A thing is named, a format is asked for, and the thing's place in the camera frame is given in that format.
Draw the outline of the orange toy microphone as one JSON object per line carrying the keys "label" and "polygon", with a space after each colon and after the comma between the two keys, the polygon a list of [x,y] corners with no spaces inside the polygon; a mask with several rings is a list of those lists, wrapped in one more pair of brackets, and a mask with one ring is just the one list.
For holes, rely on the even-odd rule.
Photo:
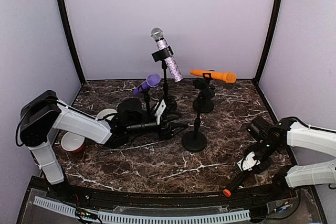
{"label": "orange toy microphone", "polygon": [[197,77],[220,80],[225,83],[235,83],[237,80],[236,74],[232,72],[218,72],[211,70],[191,69],[190,74]]}

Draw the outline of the small black stand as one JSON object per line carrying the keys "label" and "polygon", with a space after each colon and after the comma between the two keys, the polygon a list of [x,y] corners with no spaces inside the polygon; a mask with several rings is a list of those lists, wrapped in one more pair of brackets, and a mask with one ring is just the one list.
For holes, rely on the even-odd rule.
{"label": "small black stand", "polygon": [[205,106],[206,100],[210,100],[215,96],[214,88],[211,87],[209,83],[209,78],[196,78],[193,81],[193,85],[199,90],[196,102],[197,116],[194,121],[194,130],[184,133],[182,136],[182,146],[191,153],[198,153],[202,151],[207,145],[207,138],[202,133],[199,132],[201,125],[201,110]]}
{"label": "small black stand", "polygon": [[[211,80],[213,79],[213,78],[212,78],[212,75],[211,75],[211,70],[207,70],[206,73],[202,74],[202,76],[203,76],[205,82],[206,82],[208,85],[210,85],[210,82],[211,82]],[[198,107],[199,107],[199,106],[198,106],[197,99],[195,99],[195,100],[193,101],[193,109],[194,109],[195,111],[197,111],[197,110],[198,110]],[[212,100],[208,100],[208,99],[206,99],[206,100],[205,100],[205,103],[204,103],[204,106],[203,106],[202,109],[201,109],[201,113],[210,113],[210,112],[213,111],[213,109],[214,109],[214,102],[213,102]]]}

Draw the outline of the glitter microphone silver head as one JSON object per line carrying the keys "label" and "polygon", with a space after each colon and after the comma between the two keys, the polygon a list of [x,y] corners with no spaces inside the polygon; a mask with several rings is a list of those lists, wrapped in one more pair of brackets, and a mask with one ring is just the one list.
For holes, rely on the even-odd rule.
{"label": "glitter microphone silver head", "polygon": [[163,30],[160,28],[153,28],[151,30],[151,37],[158,48],[158,51],[152,54],[154,61],[164,61],[173,80],[175,82],[180,82],[183,77],[173,56],[173,51],[164,38]]}

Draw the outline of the purple toy microphone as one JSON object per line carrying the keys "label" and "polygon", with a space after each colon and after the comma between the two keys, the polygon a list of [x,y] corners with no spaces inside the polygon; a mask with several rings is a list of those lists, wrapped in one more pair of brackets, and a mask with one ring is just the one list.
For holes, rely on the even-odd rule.
{"label": "purple toy microphone", "polygon": [[147,78],[136,87],[133,91],[133,95],[139,95],[150,88],[156,88],[161,83],[161,77],[157,73],[152,73],[147,76]]}

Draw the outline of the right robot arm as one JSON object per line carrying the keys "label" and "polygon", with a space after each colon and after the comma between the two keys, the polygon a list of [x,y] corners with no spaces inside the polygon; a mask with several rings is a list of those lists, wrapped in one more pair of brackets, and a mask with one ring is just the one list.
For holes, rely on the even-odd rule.
{"label": "right robot arm", "polygon": [[[252,120],[248,133],[257,141],[244,151],[242,172],[266,169],[266,161],[282,146],[302,147],[335,157],[335,130],[318,128],[291,116],[271,124],[261,116]],[[273,194],[306,185],[335,185],[335,160],[311,165],[284,166],[272,178]]]}

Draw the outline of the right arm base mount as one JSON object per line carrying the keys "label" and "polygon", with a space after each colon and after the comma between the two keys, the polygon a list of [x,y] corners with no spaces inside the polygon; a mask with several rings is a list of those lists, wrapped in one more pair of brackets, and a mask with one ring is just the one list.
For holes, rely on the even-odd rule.
{"label": "right arm base mount", "polygon": [[272,199],[279,199],[285,193],[292,191],[286,181],[287,174],[278,173],[272,178],[272,185],[270,190],[270,197]]}

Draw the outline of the black stand ring clip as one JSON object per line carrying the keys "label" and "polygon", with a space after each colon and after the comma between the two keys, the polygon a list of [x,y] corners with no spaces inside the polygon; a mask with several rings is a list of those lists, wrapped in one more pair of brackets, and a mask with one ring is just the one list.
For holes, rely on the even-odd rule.
{"label": "black stand ring clip", "polygon": [[142,94],[144,96],[145,106],[146,106],[146,112],[147,112],[148,116],[152,116],[154,114],[154,110],[156,108],[156,104],[151,105],[151,96],[149,94],[151,89],[152,89],[152,87],[149,87],[149,88],[144,89],[142,91]]}

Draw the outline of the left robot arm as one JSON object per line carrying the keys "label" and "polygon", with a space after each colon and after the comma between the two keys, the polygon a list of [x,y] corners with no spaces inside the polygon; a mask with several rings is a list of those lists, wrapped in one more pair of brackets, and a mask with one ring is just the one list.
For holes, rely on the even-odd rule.
{"label": "left robot arm", "polygon": [[26,146],[42,170],[50,191],[61,199],[70,199],[71,189],[64,169],[56,159],[48,140],[51,129],[63,130],[109,148],[129,142],[131,136],[156,133],[160,140],[170,140],[187,129],[187,124],[177,123],[181,114],[169,115],[163,98],[148,111],[142,109],[137,98],[119,103],[117,110],[102,118],[88,115],[59,100],[55,91],[47,90],[25,105],[15,131],[18,147]]}

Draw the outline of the black microphone orange cap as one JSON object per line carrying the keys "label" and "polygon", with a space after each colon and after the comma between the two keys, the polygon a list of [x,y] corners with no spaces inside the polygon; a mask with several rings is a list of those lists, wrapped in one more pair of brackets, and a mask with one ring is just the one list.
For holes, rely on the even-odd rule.
{"label": "black microphone orange cap", "polygon": [[234,180],[223,190],[226,197],[230,197],[232,193],[247,179],[249,172],[239,173]]}

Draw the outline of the tall stand large clip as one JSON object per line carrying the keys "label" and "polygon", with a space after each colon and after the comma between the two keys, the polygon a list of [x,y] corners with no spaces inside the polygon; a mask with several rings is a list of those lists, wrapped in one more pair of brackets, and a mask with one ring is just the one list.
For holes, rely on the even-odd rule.
{"label": "tall stand large clip", "polygon": [[163,91],[164,91],[164,101],[167,106],[167,113],[173,113],[177,109],[177,103],[175,101],[175,97],[173,95],[169,95],[169,84],[167,82],[167,64],[165,59],[171,56],[170,46],[164,49],[160,49],[152,54],[152,57],[155,62],[161,61],[161,67],[163,69],[164,83],[163,83]]}

